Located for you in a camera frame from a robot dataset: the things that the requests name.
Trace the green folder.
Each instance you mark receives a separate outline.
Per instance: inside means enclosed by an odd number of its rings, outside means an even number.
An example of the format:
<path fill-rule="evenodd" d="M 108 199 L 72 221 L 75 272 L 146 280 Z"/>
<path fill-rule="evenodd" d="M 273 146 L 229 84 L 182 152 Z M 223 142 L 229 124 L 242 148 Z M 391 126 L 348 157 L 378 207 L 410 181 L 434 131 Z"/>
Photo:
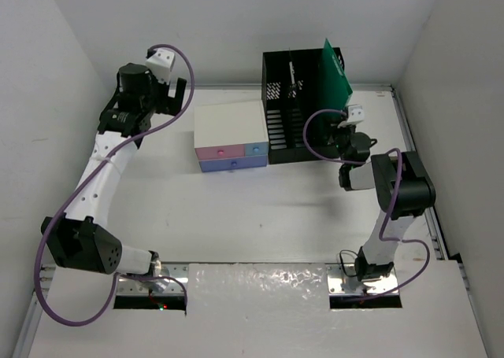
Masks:
<path fill-rule="evenodd" d="M 344 71 L 343 55 L 328 39 L 322 47 L 317 73 L 317 111 L 312 127 L 316 142 L 325 145 L 331 138 L 332 128 L 343 120 L 344 109 L 353 94 Z"/>

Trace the purple bottom drawer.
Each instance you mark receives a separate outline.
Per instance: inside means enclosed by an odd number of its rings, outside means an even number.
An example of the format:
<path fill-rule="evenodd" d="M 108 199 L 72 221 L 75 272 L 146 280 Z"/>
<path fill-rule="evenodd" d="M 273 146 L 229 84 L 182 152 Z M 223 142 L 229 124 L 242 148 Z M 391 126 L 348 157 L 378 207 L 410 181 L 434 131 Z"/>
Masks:
<path fill-rule="evenodd" d="M 222 172 L 244 168 L 265 167 L 267 163 L 268 163 L 268 156 L 259 155 L 250 157 L 236 157 L 236 158 L 200 161 L 199 165 L 202 172 Z"/>

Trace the pink drawer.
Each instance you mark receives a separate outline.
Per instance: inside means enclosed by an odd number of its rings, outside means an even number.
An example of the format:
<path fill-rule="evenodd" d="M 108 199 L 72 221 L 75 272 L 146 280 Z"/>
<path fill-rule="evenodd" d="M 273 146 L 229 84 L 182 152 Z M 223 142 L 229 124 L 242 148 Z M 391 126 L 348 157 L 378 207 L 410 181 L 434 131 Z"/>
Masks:
<path fill-rule="evenodd" d="M 213 161 L 228 158 L 244 157 L 245 145 L 228 146 L 208 146 L 195 148 L 196 155 L 200 161 Z"/>

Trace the light blue small drawer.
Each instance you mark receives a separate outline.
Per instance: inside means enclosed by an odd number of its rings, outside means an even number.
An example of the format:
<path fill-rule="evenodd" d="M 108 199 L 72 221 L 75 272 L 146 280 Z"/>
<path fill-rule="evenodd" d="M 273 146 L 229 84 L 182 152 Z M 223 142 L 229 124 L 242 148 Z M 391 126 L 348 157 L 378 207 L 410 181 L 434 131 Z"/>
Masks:
<path fill-rule="evenodd" d="M 245 145 L 245 156 L 267 156 L 269 151 L 268 142 L 247 143 Z"/>

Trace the black board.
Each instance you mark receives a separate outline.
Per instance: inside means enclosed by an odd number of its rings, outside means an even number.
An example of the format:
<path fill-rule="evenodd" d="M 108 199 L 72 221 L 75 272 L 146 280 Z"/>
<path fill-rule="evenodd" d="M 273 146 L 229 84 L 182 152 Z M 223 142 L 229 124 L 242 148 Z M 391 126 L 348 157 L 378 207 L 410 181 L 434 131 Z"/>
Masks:
<path fill-rule="evenodd" d="M 305 92 L 305 78 L 309 73 L 309 56 L 307 50 L 295 50 L 288 53 L 291 84 L 287 92 L 287 100 L 291 111 L 292 140 L 295 148 L 302 148 L 304 146 L 302 132 L 309 116 Z"/>

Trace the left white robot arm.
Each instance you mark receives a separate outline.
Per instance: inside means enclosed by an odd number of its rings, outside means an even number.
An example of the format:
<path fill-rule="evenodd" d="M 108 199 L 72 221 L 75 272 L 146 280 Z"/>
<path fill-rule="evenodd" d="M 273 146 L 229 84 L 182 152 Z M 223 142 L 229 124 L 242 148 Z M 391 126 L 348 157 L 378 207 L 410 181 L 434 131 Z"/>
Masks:
<path fill-rule="evenodd" d="M 107 230 L 109 208 L 120 178 L 141 146 L 129 138 L 148 131 L 154 114 L 175 116 L 182 108 L 187 84 L 178 79 L 169 96 L 174 56 L 156 64 L 126 64 L 117 73 L 117 87 L 103 109 L 94 148 L 79 184 L 83 189 L 65 206 L 47 241 L 56 264 L 101 274 L 155 276 L 154 251 L 124 245 Z"/>

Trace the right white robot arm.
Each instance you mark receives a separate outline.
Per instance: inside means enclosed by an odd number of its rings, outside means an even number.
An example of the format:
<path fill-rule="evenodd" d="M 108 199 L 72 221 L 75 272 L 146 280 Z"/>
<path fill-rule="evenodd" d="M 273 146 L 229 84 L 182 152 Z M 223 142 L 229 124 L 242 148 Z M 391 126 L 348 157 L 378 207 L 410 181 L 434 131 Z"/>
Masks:
<path fill-rule="evenodd" d="M 355 276 L 359 281 L 387 276 L 406 230 L 434 205 L 435 187 L 416 151 L 371 154 L 377 140 L 355 127 L 339 128 L 334 138 L 343 161 L 339 185 L 346 191 L 374 189 L 380 207 L 376 225 L 355 258 Z"/>

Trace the white drawer cabinet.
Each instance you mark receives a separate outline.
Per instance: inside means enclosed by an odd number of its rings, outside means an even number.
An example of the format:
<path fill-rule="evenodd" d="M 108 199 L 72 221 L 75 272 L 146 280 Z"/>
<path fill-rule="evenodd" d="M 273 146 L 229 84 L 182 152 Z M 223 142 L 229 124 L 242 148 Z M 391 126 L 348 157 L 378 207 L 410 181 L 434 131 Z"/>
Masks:
<path fill-rule="evenodd" d="M 196 148 L 265 142 L 267 131 L 261 101 L 199 105 L 194 109 Z"/>

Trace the black mesh file organizer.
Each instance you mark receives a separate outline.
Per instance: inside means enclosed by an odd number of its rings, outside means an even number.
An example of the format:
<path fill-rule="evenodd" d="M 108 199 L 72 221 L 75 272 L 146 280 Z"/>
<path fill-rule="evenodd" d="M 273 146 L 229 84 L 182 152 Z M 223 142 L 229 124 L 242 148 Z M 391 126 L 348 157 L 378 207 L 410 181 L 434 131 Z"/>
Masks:
<path fill-rule="evenodd" d="M 287 92 L 291 84 L 289 75 L 289 51 L 272 51 L 262 54 L 261 97 L 266 115 L 269 137 L 269 163 L 287 164 L 303 161 L 315 161 L 313 152 L 328 158 L 338 157 L 334 140 L 321 145 L 316 142 L 312 127 L 316 116 L 327 109 L 317 111 L 317 73 L 321 56 L 321 48 L 306 49 L 309 56 L 309 73 L 306 75 L 306 99 L 309 106 L 309 116 L 303 128 L 304 146 L 295 148 L 291 131 L 291 111 L 289 109 Z"/>

